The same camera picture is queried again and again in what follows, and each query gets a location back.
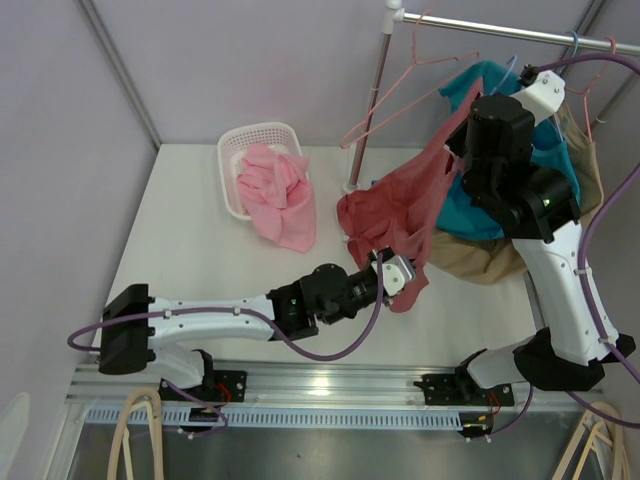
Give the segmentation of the beige tubes lower left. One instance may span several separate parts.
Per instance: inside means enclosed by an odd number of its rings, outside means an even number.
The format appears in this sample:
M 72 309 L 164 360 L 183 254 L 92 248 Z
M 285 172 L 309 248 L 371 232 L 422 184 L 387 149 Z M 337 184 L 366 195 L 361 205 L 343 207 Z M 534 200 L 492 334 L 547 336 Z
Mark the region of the beige tubes lower left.
M 162 402 L 156 390 L 144 387 L 133 391 L 120 411 L 109 454 L 107 467 L 109 480 L 117 478 L 120 456 L 124 458 L 126 478 L 134 478 L 128 421 L 130 415 L 138 410 L 146 413 L 153 456 L 153 478 L 164 479 Z

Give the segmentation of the pink hanger at rail end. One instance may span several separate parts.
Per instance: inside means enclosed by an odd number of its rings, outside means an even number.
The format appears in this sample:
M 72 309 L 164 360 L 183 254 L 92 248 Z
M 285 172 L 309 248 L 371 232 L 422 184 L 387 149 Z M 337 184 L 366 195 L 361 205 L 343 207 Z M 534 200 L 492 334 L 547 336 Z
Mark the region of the pink hanger at rail end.
M 574 43 L 573 51 L 570 57 L 574 58 L 577 56 L 578 50 L 579 50 L 579 35 L 577 34 L 576 31 L 569 31 L 569 34 L 573 37 L 573 43 Z M 594 88 L 595 84 L 599 81 L 599 79 L 602 77 L 602 75 L 607 69 L 608 69 L 608 66 L 604 65 L 582 89 L 578 89 L 578 90 L 573 88 L 568 89 L 570 93 L 574 95 L 579 95 L 582 99 L 583 116 L 585 121 L 584 134 L 590 144 L 593 144 L 594 141 L 593 141 L 592 127 L 591 127 L 591 120 L 590 120 L 590 113 L 589 113 L 589 94 L 591 93 L 591 90 Z

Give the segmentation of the teal t shirt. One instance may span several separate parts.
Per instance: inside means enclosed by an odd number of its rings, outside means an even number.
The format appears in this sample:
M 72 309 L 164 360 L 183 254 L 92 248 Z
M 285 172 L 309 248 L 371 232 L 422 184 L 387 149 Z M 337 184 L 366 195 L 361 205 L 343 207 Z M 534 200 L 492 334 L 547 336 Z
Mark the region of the teal t shirt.
M 462 186 L 462 174 L 445 171 L 453 158 L 445 151 L 444 144 L 468 114 L 472 98 L 479 93 L 490 94 L 505 71 L 494 62 L 481 61 L 441 87 L 439 94 L 449 101 L 451 114 L 431 136 L 425 148 L 370 189 L 343 198 L 341 206 L 360 208 L 355 217 L 369 225 L 393 217 L 401 223 L 402 216 L 415 208 L 419 219 L 416 226 L 407 227 L 410 233 L 423 225 L 433 225 L 465 240 L 503 238 L 504 232 L 499 223 L 472 205 Z M 512 74 L 510 87 L 511 94 L 521 89 L 515 74 Z

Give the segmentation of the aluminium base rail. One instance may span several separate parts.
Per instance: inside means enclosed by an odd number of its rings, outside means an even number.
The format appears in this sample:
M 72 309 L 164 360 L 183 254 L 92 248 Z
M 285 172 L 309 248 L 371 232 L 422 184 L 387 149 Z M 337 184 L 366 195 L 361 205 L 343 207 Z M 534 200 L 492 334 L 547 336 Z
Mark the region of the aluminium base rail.
M 414 383 L 425 374 L 449 374 L 447 367 L 372 366 L 320 363 L 216 360 L 214 369 L 247 374 L 244 407 L 401 410 L 424 406 Z M 64 401 L 115 403 L 141 387 L 156 387 L 148 373 L 107 376 L 95 364 L 81 364 L 72 374 Z

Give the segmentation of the beige tubes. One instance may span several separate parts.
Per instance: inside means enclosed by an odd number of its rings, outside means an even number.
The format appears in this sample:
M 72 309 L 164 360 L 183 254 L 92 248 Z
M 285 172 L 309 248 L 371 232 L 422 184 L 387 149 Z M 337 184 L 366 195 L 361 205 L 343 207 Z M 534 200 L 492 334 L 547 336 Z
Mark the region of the beige tubes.
M 130 415 L 138 410 L 146 413 L 153 456 L 153 478 L 164 479 L 162 402 L 156 390 L 144 387 L 133 391 L 120 411 L 109 454 L 107 467 L 109 480 L 117 478 L 120 456 L 124 458 L 126 478 L 134 478 L 128 421 Z
M 598 479 L 631 479 L 623 427 L 604 417 L 607 414 L 618 420 L 618 412 L 604 402 L 590 407 L 601 414 L 584 411 L 551 478 L 587 479 L 594 473 Z

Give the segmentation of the beige t shirt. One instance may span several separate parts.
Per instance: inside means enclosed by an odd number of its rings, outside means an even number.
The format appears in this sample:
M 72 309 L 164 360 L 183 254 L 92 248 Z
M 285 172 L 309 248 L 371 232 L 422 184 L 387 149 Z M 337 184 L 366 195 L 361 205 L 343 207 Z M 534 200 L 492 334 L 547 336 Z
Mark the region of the beige t shirt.
M 595 144 L 576 124 L 568 105 L 561 106 L 558 118 L 564 145 L 568 148 L 568 162 L 577 175 L 581 223 L 586 227 L 604 202 Z M 439 229 L 433 234 L 430 263 L 479 285 L 492 285 L 527 270 L 521 256 L 505 238 L 465 240 Z

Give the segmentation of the beige tubes lower right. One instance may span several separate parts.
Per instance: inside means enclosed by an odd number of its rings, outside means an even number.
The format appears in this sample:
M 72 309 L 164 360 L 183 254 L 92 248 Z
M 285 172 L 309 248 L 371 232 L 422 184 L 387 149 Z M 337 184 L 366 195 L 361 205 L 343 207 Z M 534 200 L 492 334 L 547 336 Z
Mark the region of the beige tubes lower right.
M 607 414 L 618 420 L 618 412 L 604 402 L 590 407 L 601 414 L 584 411 L 551 478 L 587 479 L 594 473 L 598 479 L 631 479 L 623 427 L 604 417 Z

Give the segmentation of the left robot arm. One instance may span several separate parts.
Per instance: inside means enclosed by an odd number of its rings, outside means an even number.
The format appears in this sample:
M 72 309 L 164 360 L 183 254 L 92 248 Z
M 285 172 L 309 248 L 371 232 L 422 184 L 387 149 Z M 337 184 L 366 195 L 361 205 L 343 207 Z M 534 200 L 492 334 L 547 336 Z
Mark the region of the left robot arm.
M 155 375 L 203 401 L 215 389 L 213 361 L 184 343 L 221 338 L 293 343 L 318 335 L 319 324 L 353 319 L 367 307 L 381 310 L 414 278 L 408 259 L 386 248 L 371 252 L 357 273 L 323 264 L 289 285 L 230 303 L 153 297 L 148 285 L 132 284 L 103 310 L 99 371 Z

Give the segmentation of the metal clothes rack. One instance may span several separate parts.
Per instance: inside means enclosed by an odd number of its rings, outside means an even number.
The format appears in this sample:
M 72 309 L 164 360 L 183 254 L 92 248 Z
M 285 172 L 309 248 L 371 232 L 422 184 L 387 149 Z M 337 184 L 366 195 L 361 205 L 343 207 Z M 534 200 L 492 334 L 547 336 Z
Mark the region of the metal clothes rack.
M 637 58 L 639 56 L 639 47 L 637 45 L 625 43 L 612 43 L 609 40 L 600 40 L 595 37 L 589 37 L 587 34 L 592 27 L 598 23 L 602 16 L 607 3 L 605 1 L 592 1 L 588 4 L 587 9 L 581 17 L 578 24 L 579 35 L 579 51 L 593 52 L 611 52 L 620 55 L 626 55 Z M 381 81 L 383 78 L 384 68 L 389 52 L 391 38 L 394 26 L 401 23 L 415 24 L 418 26 L 428 26 L 435 28 L 443 28 L 447 30 L 455 30 L 469 32 L 474 34 L 489 35 L 500 38 L 509 38 L 520 41 L 534 42 L 540 44 L 563 46 L 565 50 L 562 55 L 571 52 L 573 39 L 568 33 L 550 33 L 545 31 L 537 31 L 526 28 L 507 27 L 490 23 L 482 23 L 471 20 L 459 20 L 438 16 L 430 11 L 418 15 L 406 11 L 403 3 L 400 1 L 387 1 L 385 3 L 385 13 L 381 26 L 380 46 L 377 58 L 377 65 L 373 75 L 372 86 L 370 88 L 370 97 L 366 116 L 364 120 L 355 126 L 360 129 L 362 134 L 350 141 L 344 139 L 341 143 L 343 149 L 347 149 L 350 155 L 350 169 L 343 185 L 343 191 L 346 194 L 352 193 L 359 188 L 359 178 L 361 168 L 365 156 L 368 136 L 373 129 L 371 122 L 375 109 L 383 97 L 379 94 Z M 558 62 L 560 65 L 566 65 L 569 58 L 562 59 L 562 55 Z

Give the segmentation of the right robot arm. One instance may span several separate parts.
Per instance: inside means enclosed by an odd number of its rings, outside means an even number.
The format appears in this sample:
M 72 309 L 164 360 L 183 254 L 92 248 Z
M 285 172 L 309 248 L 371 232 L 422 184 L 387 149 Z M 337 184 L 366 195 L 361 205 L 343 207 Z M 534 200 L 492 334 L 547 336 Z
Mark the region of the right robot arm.
M 461 183 L 472 205 L 500 225 L 525 262 L 545 322 L 532 337 L 479 351 L 457 367 L 456 395 L 470 405 L 507 383 L 586 392 L 607 364 L 626 365 L 636 349 L 604 318 L 576 196 L 562 172 L 532 163 L 533 133 L 534 115 L 517 99 L 481 96 L 447 141 L 464 157 Z

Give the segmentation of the red t shirt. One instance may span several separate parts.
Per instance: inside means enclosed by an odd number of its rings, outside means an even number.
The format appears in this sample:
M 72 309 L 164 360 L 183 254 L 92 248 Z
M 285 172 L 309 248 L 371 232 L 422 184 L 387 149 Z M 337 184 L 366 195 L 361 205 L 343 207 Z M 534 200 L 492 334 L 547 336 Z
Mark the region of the red t shirt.
M 394 313 L 409 311 L 428 285 L 424 267 L 431 254 L 436 266 L 453 275 L 471 275 L 486 263 L 481 248 L 435 229 L 460 164 L 445 143 L 483 93 L 484 81 L 473 81 L 461 105 L 419 154 L 369 189 L 347 194 L 337 203 L 338 222 L 358 266 L 364 265 L 372 249 L 386 247 L 415 266 L 416 279 L 392 300 Z

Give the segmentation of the white perforated plastic basket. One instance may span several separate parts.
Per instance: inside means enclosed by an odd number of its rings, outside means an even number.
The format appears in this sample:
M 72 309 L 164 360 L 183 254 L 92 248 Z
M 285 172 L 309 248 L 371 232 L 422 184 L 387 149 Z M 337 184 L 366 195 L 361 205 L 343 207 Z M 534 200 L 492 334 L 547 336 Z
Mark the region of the white perforated plastic basket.
M 262 144 L 280 154 L 296 154 L 302 151 L 292 127 L 282 122 L 262 122 L 237 127 L 224 133 L 217 143 L 217 159 L 222 195 L 229 214 L 241 221 L 249 221 L 237 185 L 237 177 L 243 172 L 242 159 L 252 145 Z

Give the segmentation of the pink t shirt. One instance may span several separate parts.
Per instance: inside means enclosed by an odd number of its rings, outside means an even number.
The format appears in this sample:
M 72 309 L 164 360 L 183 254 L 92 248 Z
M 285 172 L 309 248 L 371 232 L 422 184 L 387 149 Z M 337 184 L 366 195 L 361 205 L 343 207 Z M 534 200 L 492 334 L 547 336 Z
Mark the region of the pink t shirt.
M 310 160 L 267 145 L 248 148 L 238 175 L 241 202 L 257 233 L 272 243 L 306 253 L 316 242 L 316 204 L 308 177 Z

